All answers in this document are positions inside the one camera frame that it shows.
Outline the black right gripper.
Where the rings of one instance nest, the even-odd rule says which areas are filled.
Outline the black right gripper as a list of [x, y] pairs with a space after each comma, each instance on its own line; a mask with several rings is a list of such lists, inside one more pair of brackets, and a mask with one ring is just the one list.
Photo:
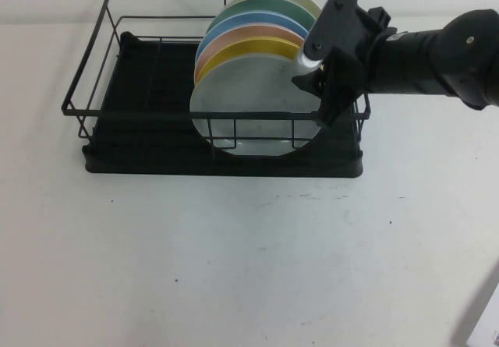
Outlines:
[[381, 38], [393, 34], [391, 16], [382, 7], [367, 11], [357, 7], [335, 13], [321, 31], [327, 35], [326, 68], [319, 68], [292, 82], [300, 90], [321, 98], [321, 110], [310, 113], [318, 126], [330, 126], [362, 94], [367, 92], [370, 56]]

